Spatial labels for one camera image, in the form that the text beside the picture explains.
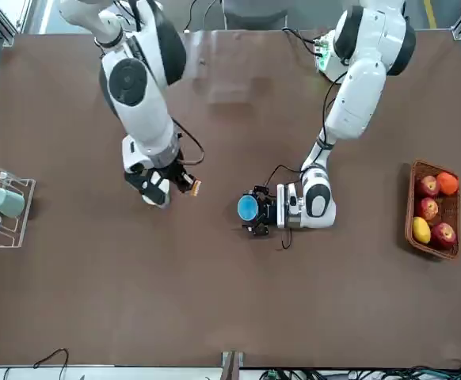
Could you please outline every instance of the blue object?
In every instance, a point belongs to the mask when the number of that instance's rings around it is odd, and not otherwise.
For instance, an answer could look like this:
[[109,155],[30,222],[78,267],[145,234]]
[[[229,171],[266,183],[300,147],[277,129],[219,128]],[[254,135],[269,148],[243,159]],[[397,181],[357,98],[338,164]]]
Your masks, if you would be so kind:
[[25,208],[21,194],[0,188],[0,212],[9,218],[17,218]]
[[259,212],[259,205],[257,200],[252,196],[242,196],[238,202],[238,214],[239,218],[245,222],[253,220]]

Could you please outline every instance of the brown table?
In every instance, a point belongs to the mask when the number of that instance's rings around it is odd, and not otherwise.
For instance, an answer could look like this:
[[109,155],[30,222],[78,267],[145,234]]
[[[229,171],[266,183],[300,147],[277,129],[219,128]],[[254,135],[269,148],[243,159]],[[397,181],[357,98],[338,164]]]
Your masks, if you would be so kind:
[[461,43],[417,39],[366,133],[331,156],[335,226],[283,251],[235,209],[274,166],[301,163],[321,127],[328,82],[297,41],[187,37],[167,98],[204,144],[203,185],[160,211],[122,179],[124,129],[91,37],[19,36],[0,64],[0,165],[38,189],[23,248],[0,250],[0,364],[66,347],[72,363],[217,366],[237,349],[247,366],[457,366],[461,257],[416,254],[403,229],[409,163],[461,178]]

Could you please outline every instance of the apple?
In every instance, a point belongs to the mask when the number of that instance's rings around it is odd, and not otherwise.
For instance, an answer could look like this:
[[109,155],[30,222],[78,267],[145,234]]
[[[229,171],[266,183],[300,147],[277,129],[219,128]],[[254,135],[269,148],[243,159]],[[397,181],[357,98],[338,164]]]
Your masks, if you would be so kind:
[[422,178],[416,187],[416,193],[419,196],[429,196],[431,198],[438,195],[440,185],[434,176],[426,176]]
[[438,205],[433,198],[423,198],[417,202],[415,214],[426,220],[431,220],[438,214]]
[[440,223],[431,229],[431,237],[434,245],[443,249],[450,249],[456,242],[456,235],[447,223]]

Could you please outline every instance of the basket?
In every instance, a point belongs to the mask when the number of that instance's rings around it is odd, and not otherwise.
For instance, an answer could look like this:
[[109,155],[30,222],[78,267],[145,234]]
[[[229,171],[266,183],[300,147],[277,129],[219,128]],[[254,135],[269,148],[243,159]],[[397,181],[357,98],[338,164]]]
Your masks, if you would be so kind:
[[440,250],[436,247],[431,246],[430,244],[424,245],[421,244],[413,239],[412,235],[412,221],[415,210],[415,191],[414,187],[417,181],[422,179],[425,176],[434,176],[436,177],[441,172],[447,172],[453,175],[454,177],[458,178],[458,176],[453,173],[451,170],[442,168],[437,165],[429,164],[425,161],[415,161],[412,165],[412,171],[410,173],[410,188],[408,194],[408,204],[406,207],[406,221],[405,221],[405,236],[406,240],[413,245],[415,248],[420,249],[426,253],[431,253],[436,257],[440,257],[442,259],[455,259],[459,255],[459,244],[461,239],[461,227],[460,227],[460,198],[459,198],[459,189],[455,194],[451,196],[445,196],[443,194],[439,194],[436,198],[436,204],[438,205],[438,214],[435,218],[428,221],[429,227],[435,226],[440,222],[446,222],[450,225],[457,237],[456,243],[450,248],[446,250]]

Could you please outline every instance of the lemon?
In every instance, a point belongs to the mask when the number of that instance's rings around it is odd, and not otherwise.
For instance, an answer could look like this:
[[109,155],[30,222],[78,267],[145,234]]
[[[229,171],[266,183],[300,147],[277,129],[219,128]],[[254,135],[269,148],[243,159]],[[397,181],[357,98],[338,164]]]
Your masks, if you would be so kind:
[[413,218],[412,232],[415,240],[423,244],[428,244],[431,239],[431,230],[429,229],[428,222],[423,218],[416,216]]

